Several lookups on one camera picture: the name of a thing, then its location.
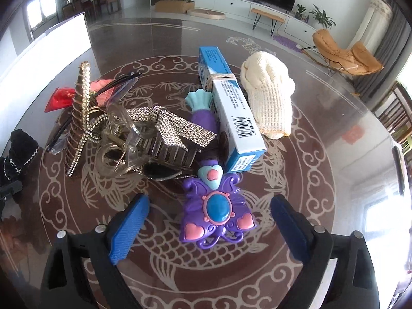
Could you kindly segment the red foil packet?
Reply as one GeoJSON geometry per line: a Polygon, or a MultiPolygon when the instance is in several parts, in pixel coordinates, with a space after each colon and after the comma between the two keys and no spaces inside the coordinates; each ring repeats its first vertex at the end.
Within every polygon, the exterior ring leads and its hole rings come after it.
{"type": "MultiPolygon", "coordinates": [[[[104,86],[108,85],[113,79],[100,79],[90,84],[90,91],[96,93],[104,86]]],[[[113,93],[113,90],[107,90],[97,96],[98,105],[102,105],[107,98],[113,93]]],[[[70,87],[56,88],[45,106],[44,112],[52,112],[58,109],[71,107],[75,96],[75,89],[70,87]]]]}

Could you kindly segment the cream knit glove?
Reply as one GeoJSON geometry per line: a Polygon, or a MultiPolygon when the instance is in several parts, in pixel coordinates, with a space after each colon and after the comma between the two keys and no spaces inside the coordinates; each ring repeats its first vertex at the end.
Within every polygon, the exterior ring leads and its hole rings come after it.
{"type": "Polygon", "coordinates": [[[242,63],[240,81],[261,134],[273,140],[289,136],[295,82],[286,65],[269,52],[255,52],[242,63]]]}

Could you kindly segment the gold rhinestone hair comb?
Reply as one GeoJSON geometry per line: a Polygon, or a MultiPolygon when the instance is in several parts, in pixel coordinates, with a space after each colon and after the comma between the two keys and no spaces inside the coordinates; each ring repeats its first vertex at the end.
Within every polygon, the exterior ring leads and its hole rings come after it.
{"type": "Polygon", "coordinates": [[[98,105],[91,104],[91,66],[82,62],[79,67],[75,96],[72,103],[72,121],[68,126],[66,155],[64,160],[66,176],[72,177],[78,166],[82,151],[88,142],[101,143],[97,128],[107,117],[98,105]]]}

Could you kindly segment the white storage bin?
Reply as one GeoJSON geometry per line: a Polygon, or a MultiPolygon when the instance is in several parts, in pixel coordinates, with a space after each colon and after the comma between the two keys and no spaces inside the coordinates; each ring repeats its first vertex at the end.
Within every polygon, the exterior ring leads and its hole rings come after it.
{"type": "Polygon", "coordinates": [[[1,70],[1,149],[42,90],[90,48],[81,13],[48,29],[1,70]]]}

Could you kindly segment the clear plastic hair claw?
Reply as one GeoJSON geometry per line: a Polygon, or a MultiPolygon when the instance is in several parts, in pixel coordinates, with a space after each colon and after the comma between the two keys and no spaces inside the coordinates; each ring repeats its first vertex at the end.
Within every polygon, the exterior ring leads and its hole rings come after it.
{"type": "Polygon", "coordinates": [[[144,148],[156,138],[157,130],[147,120],[133,121],[126,109],[116,103],[108,105],[107,117],[95,163],[101,176],[115,178],[150,159],[144,148]]]}

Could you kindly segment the purple toy wand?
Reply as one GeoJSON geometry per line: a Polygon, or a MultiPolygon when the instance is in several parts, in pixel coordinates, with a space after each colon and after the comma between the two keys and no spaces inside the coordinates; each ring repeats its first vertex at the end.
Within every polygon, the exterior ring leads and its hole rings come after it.
{"type": "Polygon", "coordinates": [[[183,181],[186,201],[179,240],[204,250],[221,240],[243,241],[257,224],[237,187],[239,175],[225,173],[221,166],[218,137],[201,151],[196,164],[197,176],[183,181]]]}

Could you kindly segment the blue white toothpaste box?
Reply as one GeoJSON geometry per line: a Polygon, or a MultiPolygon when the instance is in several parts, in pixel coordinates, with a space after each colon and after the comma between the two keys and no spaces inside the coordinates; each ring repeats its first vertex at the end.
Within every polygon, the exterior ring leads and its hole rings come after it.
{"type": "Polygon", "coordinates": [[[198,74],[203,89],[212,93],[224,169],[249,171],[266,152],[266,145],[242,88],[218,47],[199,48],[198,74]]]}

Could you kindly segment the rhinestone bow hair clip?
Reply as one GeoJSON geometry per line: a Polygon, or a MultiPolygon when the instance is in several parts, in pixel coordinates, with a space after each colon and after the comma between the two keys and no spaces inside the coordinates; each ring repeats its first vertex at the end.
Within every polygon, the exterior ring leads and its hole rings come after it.
{"type": "Polygon", "coordinates": [[[195,157],[217,134],[161,106],[127,109],[131,142],[125,151],[125,173],[153,181],[195,175],[195,157]]]}

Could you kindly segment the wooden dining chair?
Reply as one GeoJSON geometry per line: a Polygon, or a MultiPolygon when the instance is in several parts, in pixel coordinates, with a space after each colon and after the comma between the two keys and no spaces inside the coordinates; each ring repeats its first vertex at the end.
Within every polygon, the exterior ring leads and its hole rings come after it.
{"type": "Polygon", "coordinates": [[[411,96],[401,83],[394,83],[392,91],[374,113],[401,146],[403,155],[411,153],[411,96]]]}

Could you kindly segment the orange lounge chair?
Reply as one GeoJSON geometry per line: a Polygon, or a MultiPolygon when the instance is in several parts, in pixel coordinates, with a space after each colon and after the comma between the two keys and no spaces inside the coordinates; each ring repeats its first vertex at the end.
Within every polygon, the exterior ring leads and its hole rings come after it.
{"type": "Polygon", "coordinates": [[[382,63],[360,41],[350,49],[342,49],[326,29],[315,32],[312,40],[313,46],[303,47],[300,51],[328,70],[357,77],[375,74],[384,69],[382,63]]]}

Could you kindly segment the white tv cabinet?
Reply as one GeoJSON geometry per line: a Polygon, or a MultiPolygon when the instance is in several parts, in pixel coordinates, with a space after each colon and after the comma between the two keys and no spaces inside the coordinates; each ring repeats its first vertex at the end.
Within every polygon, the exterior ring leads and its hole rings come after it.
{"type": "MultiPolygon", "coordinates": [[[[263,6],[255,2],[248,0],[192,0],[195,2],[197,8],[203,8],[213,11],[225,13],[228,18],[241,20],[253,24],[255,14],[251,12],[252,8],[261,9],[268,13],[273,13],[286,20],[285,24],[277,24],[276,34],[282,36],[292,36],[302,42],[312,42],[312,35],[316,32],[316,29],[302,20],[298,20],[292,15],[283,13],[276,9],[263,6]]],[[[259,27],[270,30],[271,20],[261,17],[258,23],[259,27]]]]}

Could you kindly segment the cardboard box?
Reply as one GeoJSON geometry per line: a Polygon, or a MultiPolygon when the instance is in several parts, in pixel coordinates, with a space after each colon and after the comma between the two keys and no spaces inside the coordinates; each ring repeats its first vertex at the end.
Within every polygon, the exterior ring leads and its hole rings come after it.
{"type": "Polygon", "coordinates": [[[161,0],[155,3],[157,13],[179,13],[185,14],[195,8],[195,2],[191,0],[161,0]]]}

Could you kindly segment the green potted plant right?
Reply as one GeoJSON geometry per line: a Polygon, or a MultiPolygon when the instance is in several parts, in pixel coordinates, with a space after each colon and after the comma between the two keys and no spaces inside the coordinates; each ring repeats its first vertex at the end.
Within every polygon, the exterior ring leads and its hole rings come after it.
{"type": "Polygon", "coordinates": [[[324,29],[331,30],[336,26],[336,22],[326,14],[326,11],[319,9],[315,4],[309,13],[314,17],[315,22],[324,29]]]}

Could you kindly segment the wooden bench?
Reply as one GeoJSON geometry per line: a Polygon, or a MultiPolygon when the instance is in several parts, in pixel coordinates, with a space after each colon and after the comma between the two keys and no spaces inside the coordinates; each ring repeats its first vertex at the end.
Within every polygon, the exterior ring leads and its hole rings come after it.
{"type": "Polygon", "coordinates": [[[268,13],[261,9],[252,8],[251,12],[255,14],[255,19],[253,21],[252,29],[255,29],[258,26],[258,23],[261,20],[261,17],[268,18],[271,20],[270,35],[273,36],[274,32],[277,31],[277,24],[280,26],[285,24],[286,20],[280,16],[277,16],[273,13],[268,13]]]}

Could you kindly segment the black frame glasses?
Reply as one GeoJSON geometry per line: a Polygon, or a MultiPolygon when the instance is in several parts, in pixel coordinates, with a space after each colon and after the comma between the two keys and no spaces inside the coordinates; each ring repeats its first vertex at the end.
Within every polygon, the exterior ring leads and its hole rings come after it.
{"type": "MultiPolygon", "coordinates": [[[[124,84],[125,82],[129,80],[134,80],[136,78],[139,78],[139,76],[142,75],[142,72],[130,72],[129,74],[126,74],[124,76],[121,76],[120,78],[113,79],[113,81],[109,82],[107,85],[105,85],[102,89],[98,90],[95,93],[91,94],[91,104],[97,105],[97,97],[101,95],[102,93],[105,93],[106,91],[119,86],[120,84],[124,84]]],[[[69,116],[69,118],[61,125],[61,127],[57,130],[57,132],[53,135],[53,138],[51,139],[50,143],[46,147],[46,151],[50,152],[52,148],[55,146],[57,143],[58,139],[62,135],[62,133],[66,130],[66,128],[69,126],[70,122],[72,121],[72,117],[69,116]]]]}

